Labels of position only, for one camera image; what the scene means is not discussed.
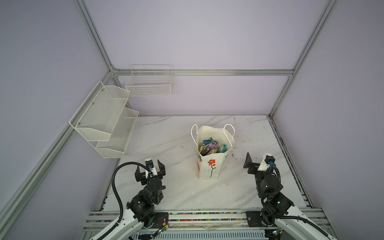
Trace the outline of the white floral paper bag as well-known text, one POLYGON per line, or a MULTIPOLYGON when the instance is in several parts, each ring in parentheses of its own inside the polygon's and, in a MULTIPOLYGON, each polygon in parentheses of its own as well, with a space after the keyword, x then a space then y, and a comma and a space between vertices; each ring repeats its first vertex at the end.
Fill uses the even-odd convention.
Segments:
POLYGON ((198 177, 200 180, 216 180, 219 177, 221 168, 225 159, 235 145, 236 130, 233 125, 226 124, 222 128, 214 128, 210 126, 198 127, 193 125, 191 128, 191 137, 196 145, 198 177), (208 155, 202 156, 199 153, 199 148, 203 144, 203 140, 212 138, 218 144, 208 155), (221 145, 225 144, 226 152, 218 153, 221 145))

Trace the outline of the brown purple candy bar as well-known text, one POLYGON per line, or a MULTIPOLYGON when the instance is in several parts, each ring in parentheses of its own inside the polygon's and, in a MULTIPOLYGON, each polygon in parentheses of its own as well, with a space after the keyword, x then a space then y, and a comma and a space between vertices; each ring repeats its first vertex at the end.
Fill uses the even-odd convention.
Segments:
POLYGON ((218 143, 216 141, 212 141, 209 144, 205 145, 204 148, 201 151, 201 155, 202 156, 208 155, 213 149, 215 149, 217 144, 218 143))

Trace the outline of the yellow-green snack packet back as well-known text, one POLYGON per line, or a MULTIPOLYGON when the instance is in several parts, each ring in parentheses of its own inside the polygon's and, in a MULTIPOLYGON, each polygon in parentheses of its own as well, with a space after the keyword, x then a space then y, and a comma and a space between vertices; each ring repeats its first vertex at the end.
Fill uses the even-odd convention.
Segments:
POLYGON ((207 143, 203 143, 199 148, 199 153, 202 154, 204 148, 206 147, 207 143))

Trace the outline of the blue snack packet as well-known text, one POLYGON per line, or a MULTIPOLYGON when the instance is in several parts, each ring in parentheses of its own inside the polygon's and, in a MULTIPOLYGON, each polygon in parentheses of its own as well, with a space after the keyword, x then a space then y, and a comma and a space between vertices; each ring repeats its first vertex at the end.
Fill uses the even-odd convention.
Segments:
POLYGON ((207 145, 207 144, 209 144, 209 143, 212 142, 212 141, 213 141, 212 138, 209 138, 209 139, 207 139, 207 140, 203 140, 203 145, 207 145))

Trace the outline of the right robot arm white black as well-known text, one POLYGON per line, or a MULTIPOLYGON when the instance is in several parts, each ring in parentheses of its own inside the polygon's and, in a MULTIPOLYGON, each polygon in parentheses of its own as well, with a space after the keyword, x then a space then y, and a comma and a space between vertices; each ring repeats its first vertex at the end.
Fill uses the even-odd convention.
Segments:
POLYGON ((310 220, 288 197, 282 193, 282 177, 272 155, 264 155, 254 163, 249 153, 243 168, 255 177, 257 195, 261 200, 260 211, 247 211, 249 227, 277 227, 278 233, 269 232, 267 238, 288 233, 295 240, 334 240, 335 237, 310 220))

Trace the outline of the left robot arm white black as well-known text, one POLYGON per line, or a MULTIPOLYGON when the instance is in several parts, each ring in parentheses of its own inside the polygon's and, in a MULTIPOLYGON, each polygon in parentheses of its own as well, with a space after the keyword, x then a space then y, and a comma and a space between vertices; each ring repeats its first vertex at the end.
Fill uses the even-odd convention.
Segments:
POLYGON ((157 161, 155 167, 152 159, 145 160, 145 164, 127 162, 119 165, 113 172, 111 186, 119 205, 119 216, 107 227, 96 234, 93 240, 127 240, 142 228, 149 228, 155 221, 155 206, 164 198, 162 179, 166 175, 166 167, 157 161), (123 206, 122 199, 116 187, 118 171, 125 166, 136 166, 135 179, 144 187, 123 206))

